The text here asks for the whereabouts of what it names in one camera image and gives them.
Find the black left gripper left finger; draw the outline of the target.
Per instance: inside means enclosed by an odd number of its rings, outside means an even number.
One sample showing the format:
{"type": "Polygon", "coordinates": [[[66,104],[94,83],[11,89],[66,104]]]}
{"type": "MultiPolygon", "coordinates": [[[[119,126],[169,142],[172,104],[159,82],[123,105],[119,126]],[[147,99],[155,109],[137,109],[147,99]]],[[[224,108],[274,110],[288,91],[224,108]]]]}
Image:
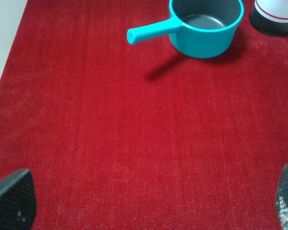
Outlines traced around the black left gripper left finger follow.
{"type": "Polygon", "coordinates": [[[0,230],[30,230],[36,218],[32,173],[20,169],[0,180],[0,230]]]}

